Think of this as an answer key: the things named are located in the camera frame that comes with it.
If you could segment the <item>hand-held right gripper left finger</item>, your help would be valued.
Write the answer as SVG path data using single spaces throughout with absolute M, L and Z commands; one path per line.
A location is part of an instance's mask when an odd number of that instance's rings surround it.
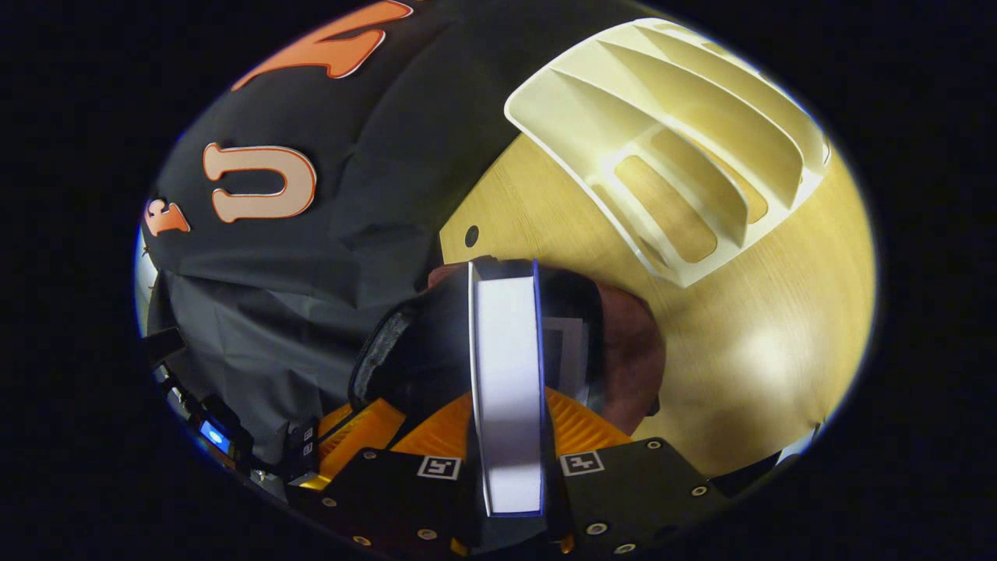
M 463 559 L 471 397 L 465 393 L 384 450 L 364 448 L 320 491 L 310 514 L 323 528 L 389 559 Z

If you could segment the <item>dark book with photo cover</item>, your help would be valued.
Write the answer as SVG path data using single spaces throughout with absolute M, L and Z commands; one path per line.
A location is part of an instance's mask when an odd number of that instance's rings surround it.
M 589 327 L 580 317 L 542 319 L 546 386 L 587 405 Z

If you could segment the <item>white bookshelf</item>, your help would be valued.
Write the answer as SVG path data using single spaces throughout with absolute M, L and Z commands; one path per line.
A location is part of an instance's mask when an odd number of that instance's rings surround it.
M 515 89 L 503 113 L 651 276 L 681 288 L 787 220 L 825 180 L 832 156 L 789 93 L 664 19 L 570 47 Z

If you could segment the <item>blue book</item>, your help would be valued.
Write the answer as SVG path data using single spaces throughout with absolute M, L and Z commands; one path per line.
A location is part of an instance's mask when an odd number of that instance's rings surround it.
M 471 406 L 485 514 L 544 513 L 544 337 L 537 271 L 469 281 Z

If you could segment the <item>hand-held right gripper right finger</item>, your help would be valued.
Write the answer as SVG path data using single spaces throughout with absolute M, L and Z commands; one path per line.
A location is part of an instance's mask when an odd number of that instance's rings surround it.
M 634 558 L 729 506 L 663 438 L 631 438 L 552 388 L 545 398 L 553 443 L 546 523 L 564 558 Z

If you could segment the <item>maroon schoolbag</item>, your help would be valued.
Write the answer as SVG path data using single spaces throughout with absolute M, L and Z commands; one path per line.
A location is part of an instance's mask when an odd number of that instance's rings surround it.
M 616 429 L 633 434 L 655 411 L 666 345 L 643 298 L 577 271 L 540 265 L 544 319 L 580 319 L 587 325 L 589 408 Z M 427 287 L 388 310 L 354 363 L 347 400 L 355 411 L 385 399 L 413 423 L 470 390 L 469 274 L 485 280 L 526 277 L 527 259 L 481 256 L 439 266 Z

